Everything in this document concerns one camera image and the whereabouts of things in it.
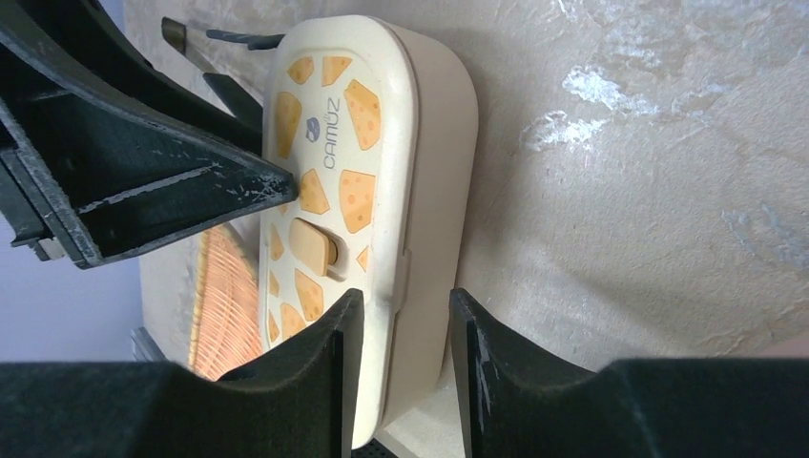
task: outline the plastic container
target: plastic container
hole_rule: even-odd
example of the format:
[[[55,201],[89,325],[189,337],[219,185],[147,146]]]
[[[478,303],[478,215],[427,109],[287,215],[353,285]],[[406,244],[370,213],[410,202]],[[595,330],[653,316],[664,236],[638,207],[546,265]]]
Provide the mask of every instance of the plastic container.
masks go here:
[[[271,350],[363,291],[356,448],[438,379],[477,100],[447,47],[370,17],[303,22],[277,53],[263,156],[301,197],[261,215],[261,340]]]

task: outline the logo emblem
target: logo emblem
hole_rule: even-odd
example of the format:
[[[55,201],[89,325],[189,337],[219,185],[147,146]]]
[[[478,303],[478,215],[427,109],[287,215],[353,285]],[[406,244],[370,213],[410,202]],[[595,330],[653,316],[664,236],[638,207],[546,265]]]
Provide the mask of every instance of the logo emblem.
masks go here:
[[[312,143],[321,137],[321,122],[316,117],[306,119],[306,139]]]

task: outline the beige surface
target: beige surface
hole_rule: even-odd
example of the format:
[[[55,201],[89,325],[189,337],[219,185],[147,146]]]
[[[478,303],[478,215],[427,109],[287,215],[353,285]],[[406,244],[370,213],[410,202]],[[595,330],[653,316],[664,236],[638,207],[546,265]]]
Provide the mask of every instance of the beige surface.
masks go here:
[[[481,110],[459,284],[598,368],[751,354],[809,325],[807,12],[775,0],[127,0],[126,26],[156,68],[206,96],[160,43],[161,15],[279,32],[362,13],[447,44]],[[209,51],[260,93],[271,52]],[[193,250],[143,259],[144,317],[169,356],[187,351]],[[450,375],[387,429],[419,456],[461,456]]]
[[[300,218],[293,219],[289,227],[289,247],[295,258],[321,277],[326,275],[329,264],[337,260],[334,241]]]

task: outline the grey wall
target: grey wall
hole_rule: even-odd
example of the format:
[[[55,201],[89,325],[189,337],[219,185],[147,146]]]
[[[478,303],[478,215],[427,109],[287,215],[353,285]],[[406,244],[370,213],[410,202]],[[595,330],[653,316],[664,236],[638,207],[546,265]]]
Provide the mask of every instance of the grey wall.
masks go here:
[[[122,27],[122,0],[101,3]],[[137,261],[83,271],[11,249],[13,238],[0,218],[0,361],[129,360],[143,322]]]

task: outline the wicker basket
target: wicker basket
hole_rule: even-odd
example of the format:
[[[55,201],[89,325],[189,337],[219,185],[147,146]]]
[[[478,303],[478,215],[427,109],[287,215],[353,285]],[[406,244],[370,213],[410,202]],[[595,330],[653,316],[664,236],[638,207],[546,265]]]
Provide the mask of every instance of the wicker basket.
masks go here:
[[[259,275],[230,224],[202,233],[188,367],[210,380],[256,359]]]

